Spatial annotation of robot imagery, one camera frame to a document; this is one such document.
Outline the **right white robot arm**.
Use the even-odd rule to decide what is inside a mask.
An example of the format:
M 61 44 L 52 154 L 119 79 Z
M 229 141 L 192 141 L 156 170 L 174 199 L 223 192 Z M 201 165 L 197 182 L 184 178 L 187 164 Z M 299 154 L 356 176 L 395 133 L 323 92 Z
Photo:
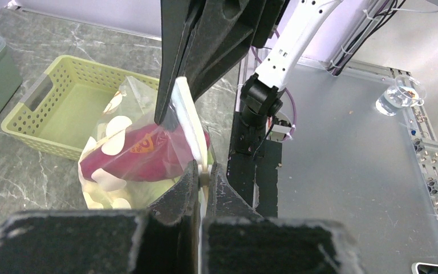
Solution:
M 282 107 L 291 69 L 338 1 L 300 1 L 273 49 L 240 91 L 244 107 L 233 149 L 257 152 L 265 139 L 268 118 Z M 261 48 L 285 10 L 285 1 L 161 1 L 162 65 L 155 123 L 176 127 L 169 112 L 173 85 L 188 81 L 197 100 L 235 66 L 251 47 Z

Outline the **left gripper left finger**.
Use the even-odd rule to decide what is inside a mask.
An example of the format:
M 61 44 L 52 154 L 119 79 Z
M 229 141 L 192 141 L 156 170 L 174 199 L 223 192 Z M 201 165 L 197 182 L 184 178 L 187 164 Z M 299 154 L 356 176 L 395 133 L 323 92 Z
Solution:
M 198 165 L 145 209 L 21 211 L 0 226 L 0 273 L 197 273 Z

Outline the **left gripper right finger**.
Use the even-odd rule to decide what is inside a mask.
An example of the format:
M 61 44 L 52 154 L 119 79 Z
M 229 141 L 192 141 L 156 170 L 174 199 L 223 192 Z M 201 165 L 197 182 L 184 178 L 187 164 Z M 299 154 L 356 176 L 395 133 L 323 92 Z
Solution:
M 212 165 L 201 222 L 201 273 L 363 273 L 360 249 L 334 220 L 263 217 Z

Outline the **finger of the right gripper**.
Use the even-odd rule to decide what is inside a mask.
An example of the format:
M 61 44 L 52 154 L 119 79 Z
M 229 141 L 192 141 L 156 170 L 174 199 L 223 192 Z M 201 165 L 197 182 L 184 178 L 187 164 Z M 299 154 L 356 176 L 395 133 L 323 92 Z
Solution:
M 154 121 L 162 124 L 167 117 L 175 79 L 185 54 L 190 34 L 204 9 L 204 1 L 162 0 L 161 53 L 162 64 Z
M 244 57 L 267 1 L 205 1 L 182 59 L 193 100 Z

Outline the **clear dotted zip bag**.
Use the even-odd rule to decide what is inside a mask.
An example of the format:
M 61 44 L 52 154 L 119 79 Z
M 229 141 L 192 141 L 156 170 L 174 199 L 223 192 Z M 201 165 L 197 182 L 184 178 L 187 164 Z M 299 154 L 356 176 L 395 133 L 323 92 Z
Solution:
M 145 208 L 178 182 L 190 161 L 200 173 L 208 169 L 210 137 L 186 77 L 173 84 L 171 122 L 154 122 L 156 99 L 156 90 L 128 76 L 104 108 L 78 160 L 89 209 Z

